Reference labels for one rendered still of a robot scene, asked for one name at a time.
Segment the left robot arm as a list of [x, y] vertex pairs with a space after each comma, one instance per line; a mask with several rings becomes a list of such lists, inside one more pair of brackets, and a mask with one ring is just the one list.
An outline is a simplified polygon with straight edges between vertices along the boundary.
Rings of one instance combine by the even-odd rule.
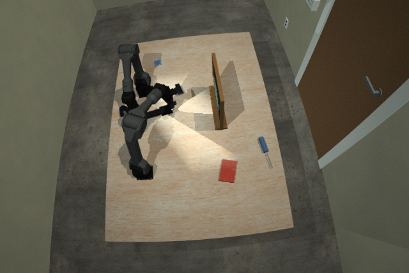
[[121, 100], [123, 104], [128, 106], [122, 105], [119, 108], [120, 117], [123, 117], [125, 113], [129, 112], [129, 110], [138, 107], [138, 103], [135, 100], [133, 80], [131, 78], [132, 65], [135, 71], [133, 78], [134, 84], [139, 98], [146, 97], [153, 89], [153, 86], [150, 85], [151, 77], [149, 76], [149, 73], [143, 71], [139, 53], [140, 50], [137, 43], [127, 45], [123, 44], [119, 45], [118, 47], [118, 54], [122, 60], [124, 74], [124, 79], [122, 80], [123, 94], [121, 96]]

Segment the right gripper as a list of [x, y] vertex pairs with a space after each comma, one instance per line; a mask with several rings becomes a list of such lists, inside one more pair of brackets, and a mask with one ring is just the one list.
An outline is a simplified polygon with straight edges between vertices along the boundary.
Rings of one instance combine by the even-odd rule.
[[169, 98], [163, 99], [167, 103], [168, 108], [174, 108], [174, 105], [176, 105], [176, 101], [173, 101], [173, 95], [170, 95]]

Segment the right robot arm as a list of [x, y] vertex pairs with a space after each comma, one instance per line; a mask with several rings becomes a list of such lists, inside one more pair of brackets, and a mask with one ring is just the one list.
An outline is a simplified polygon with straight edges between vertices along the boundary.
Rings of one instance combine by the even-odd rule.
[[152, 104], [156, 104], [161, 98], [167, 99], [170, 95], [175, 94], [177, 96], [184, 93], [185, 91], [180, 86], [180, 83], [175, 84], [175, 88], [170, 90], [168, 86], [156, 83], [152, 91], [147, 95], [146, 100], [137, 108], [129, 110], [129, 113], [124, 115], [121, 126], [125, 133], [125, 142], [131, 156], [129, 168], [137, 180], [153, 179], [153, 166], [143, 159], [138, 143], [138, 139], [142, 138], [147, 126], [147, 111]]

